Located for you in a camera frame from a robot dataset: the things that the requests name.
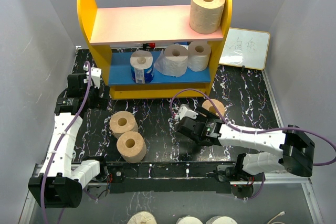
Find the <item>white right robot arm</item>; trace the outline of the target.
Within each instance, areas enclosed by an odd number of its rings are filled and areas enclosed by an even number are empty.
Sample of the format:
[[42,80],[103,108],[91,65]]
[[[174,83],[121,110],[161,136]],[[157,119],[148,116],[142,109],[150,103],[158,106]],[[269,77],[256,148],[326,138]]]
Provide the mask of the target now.
[[287,171],[300,177],[312,176],[314,142],[296,127],[293,130],[263,132],[234,125],[228,126],[214,113],[183,104],[176,130],[200,146],[239,146],[258,150],[257,154],[240,154],[227,177],[247,180],[260,173]]

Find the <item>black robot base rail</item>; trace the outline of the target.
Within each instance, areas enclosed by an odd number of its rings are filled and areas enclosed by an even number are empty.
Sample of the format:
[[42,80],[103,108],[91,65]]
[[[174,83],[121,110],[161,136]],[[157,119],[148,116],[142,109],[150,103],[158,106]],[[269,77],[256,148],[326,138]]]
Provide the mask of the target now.
[[233,175],[234,162],[108,162],[107,178],[110,192],[132,193],[214,191],[230,194],[232,188],[254,186],[262,176],[249,178],[246,175]]

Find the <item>white paper roll sheet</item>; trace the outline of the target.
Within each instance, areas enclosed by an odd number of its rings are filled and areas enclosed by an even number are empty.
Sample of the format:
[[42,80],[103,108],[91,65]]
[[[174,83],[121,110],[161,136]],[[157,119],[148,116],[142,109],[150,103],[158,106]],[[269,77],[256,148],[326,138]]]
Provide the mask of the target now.
[[178,78],[186,73],[187,63],[188,50],[184,46],[173,44],[161,51],[154,67],[165,76]]

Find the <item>blue paper roll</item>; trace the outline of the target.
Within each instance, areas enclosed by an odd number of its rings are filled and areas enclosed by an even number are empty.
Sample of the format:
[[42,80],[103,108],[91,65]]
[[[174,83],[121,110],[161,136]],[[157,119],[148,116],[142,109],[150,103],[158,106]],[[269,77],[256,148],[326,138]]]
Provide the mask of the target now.
[[146,84],[154,79],[153,56],[149,51],[138,50],[130,57],[132,79],[137,84]]

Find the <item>white paper roll plain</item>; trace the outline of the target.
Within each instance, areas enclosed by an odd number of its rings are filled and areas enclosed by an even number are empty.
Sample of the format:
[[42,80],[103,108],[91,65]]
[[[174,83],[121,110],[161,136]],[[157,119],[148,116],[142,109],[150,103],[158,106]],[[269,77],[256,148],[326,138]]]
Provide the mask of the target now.
[[211,47],[206,41],[193,41],[188,46],[187,67],[194,72],[200,72],[207,68]]

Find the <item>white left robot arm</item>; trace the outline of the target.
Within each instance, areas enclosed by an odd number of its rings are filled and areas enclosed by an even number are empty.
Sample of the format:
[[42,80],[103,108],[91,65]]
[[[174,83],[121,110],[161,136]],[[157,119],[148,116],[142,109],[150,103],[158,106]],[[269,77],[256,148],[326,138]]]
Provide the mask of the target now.
[[108,99],[100,86],[101,69],[70,74],[68,86],[58,96],[55,125],[46,160],[36,177],[31,177],[28,189],[41,207],[76,208],[83,189],[95,179],[108,177],[106,160],[88,156],[75,169],[71,168],[76,137],[88,109],[104,110]]

